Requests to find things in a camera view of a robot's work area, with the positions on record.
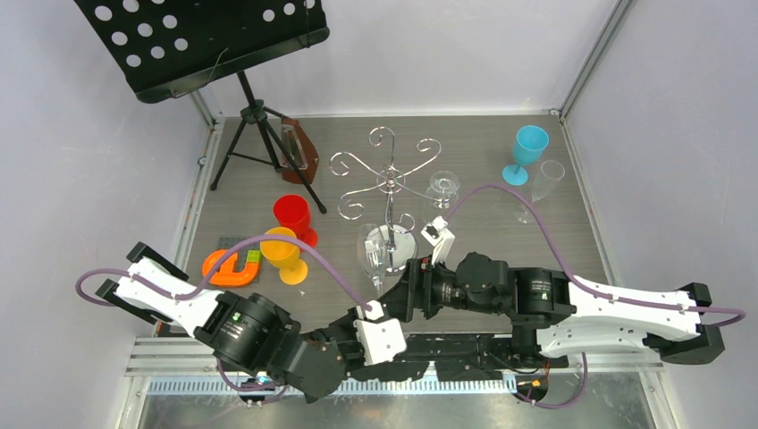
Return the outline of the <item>chrome wine glass rack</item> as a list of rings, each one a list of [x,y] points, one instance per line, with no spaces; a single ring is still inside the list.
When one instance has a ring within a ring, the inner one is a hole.
[[[356,221],[364,213],[364,206],[356,200],[358,195],[374,190],[384,195],[383,220],[376,229],[385,239],[388,257],[385,272],[389,275],[399,275],[404,270],[408,260],[417,256],[418,245],[412,235],[417,221],[412,214],[394,213],[394,197],[401,192],[411,193],[419,197],[424,196],[408,187],[407,179],[413,173],[436,160],[442,152],[442,144],[437,139],[419,140],[416,144],[417,152],[429,154],[430,157],[423,163],[407,171],[402,171],[395,166],[396,137],[390,128],[384,126],[373,128],[368,133],[367,141],[372,147],[380,147],[387,143],[390,146],[390,160],[382,167],[375,169],[349,151],[340,151],[332,155],[329,160],[329,170],[333,175],[345,177],[350,174],[350,167],[346,163],[349,158],[375,177],[374,185],[342,194],[338,200],[337,211],[340,217]]]

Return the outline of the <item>yellow wine glass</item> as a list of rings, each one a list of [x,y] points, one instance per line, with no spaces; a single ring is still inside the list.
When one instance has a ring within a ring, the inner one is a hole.
[[[262,256],[279,270],[283,283],[294,286],[301,284],[308,274],[308,267],[300,257],[300,248],[287,241],[264,240],[260,243]]]

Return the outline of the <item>red wine glass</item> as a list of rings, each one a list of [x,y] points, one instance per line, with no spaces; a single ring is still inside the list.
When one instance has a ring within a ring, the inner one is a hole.
[[[299,195],[289,194],[278,198],[273,205],[273,214],[284,228],[292,230],[298,239],[315,248],[318,235],[311,227],[308,202]]]

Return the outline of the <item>blue wine glass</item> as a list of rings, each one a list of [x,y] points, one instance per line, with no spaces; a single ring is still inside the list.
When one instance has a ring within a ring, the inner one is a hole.
[[[540,158],[549,142],[548,133],[539,126],[527,125],[520,128],[512,148],[514,163],[502,170],[501,176],[505,182],[511,186],[526,184],[529,178],[526,168]]]

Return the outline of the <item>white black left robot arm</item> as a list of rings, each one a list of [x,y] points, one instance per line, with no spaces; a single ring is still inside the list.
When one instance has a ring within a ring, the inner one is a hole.
[[[97,302],[149,324],[179,326],[211,349],[221,374],[264,373],[270,386],[293,388],[312,403],[349,377],[371,373],[355,309],[326,328],[302,332],[288,311],[258,293],[199,290],[143,242],[127,258],[131,264],[125,270],[99,269],[108,278],[97,288]]]

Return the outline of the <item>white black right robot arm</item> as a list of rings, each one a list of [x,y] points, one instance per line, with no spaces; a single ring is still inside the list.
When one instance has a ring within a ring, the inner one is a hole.
[[[510,320],[507,356],[521,366],[578,353],[654,351],[661,361],[705,365],[726,349],[720,328],[702,323],[692,306],[701,283],[654,298],[652,307],[633,305],[622,290],[560,271],[511,268],[471,252],[450,270],[430,258],[411,259],[399,281],[380,298],[403,323],[416,310],[430,319],[448,307]]]

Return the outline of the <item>clear ribbed wine glass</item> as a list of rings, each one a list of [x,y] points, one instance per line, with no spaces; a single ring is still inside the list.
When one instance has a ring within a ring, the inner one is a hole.
[[[438,171],[431,175],[425,192],[429,204],[441,210],[447,210],[458,200],[460,180],[451,171]]]

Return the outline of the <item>lime green building brick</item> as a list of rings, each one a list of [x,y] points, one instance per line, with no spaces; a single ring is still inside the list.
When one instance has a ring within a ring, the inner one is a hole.
[[[261,259],[261,252],[258,249],[251,249],[247,251],[246,263],[247,264],[259,264]]]

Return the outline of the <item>orange curved toy tube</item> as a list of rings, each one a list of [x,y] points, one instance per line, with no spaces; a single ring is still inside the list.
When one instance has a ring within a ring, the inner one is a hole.
[[[238,258],[237,253],[230,256],[220,265],[219,269],[212,275],[209,281],[211,285],[226,289],[241,288],[249,285],[252,278],[255,276],[256,269],[252,264],[248,264],[246,271],[234,272],[232,269]]]

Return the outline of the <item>grey building baseplate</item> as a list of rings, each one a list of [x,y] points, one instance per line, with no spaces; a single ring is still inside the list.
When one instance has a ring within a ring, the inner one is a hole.
[[[221,237],[218,240],[217,248],[226,250],[228,248],[236,246],[238,243],[244,241],[245,239],[246,239],[245,237]],[[248,245],[237,253],[238,258],[236,262],[234,263],[234,267],[232,269],[234,272],[238,272],[238,271],[244,272],[247,270],[248,264],[246,263],[246,255],[247,255],[247,251],[251,249],[258,249],[260,251],[259,244],[253,243],[251,245]],[[253,267],[256,269],[256,273],[249,284],[253,284],[259,281],[259,275],[261,272],[261,260],[262,260],[262,255],[261,255],[259,264],[257,265],[252,264]]]

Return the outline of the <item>brown wooden metronome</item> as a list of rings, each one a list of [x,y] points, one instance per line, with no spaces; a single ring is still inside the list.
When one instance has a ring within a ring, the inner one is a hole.
[[[319,154],[311,139],[299,121],[292,118],[282,119],[280,131],[284,148],[303,173],[307,183],[312,184],[319,166]]]

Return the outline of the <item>black music stand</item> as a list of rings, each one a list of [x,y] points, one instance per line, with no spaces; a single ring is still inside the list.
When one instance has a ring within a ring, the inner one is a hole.
[[[301,169],[269,115],[288,120],[255,98],[246,71],[325,41],[330,30],[319,1],[90,1],[76,0],[89,25],[122,70],[138,101],[156,104],[195,92],[230,75],[248,104],[244,131],[258,127],[277,172],[292,172],[315,201],[315,169]]]

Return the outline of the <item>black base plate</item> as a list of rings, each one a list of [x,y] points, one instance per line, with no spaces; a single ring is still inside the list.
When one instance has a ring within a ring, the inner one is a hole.
[[[493,333],[412,333],[407,350],[393,361],[366,366],[369,379],[380,382],[416,381],[434,367],[439,381],[486,381],[500,377],[501,371],[530,375],[569,366],[566,357],[548,358],[539,354],[535,336],[517,332]]]

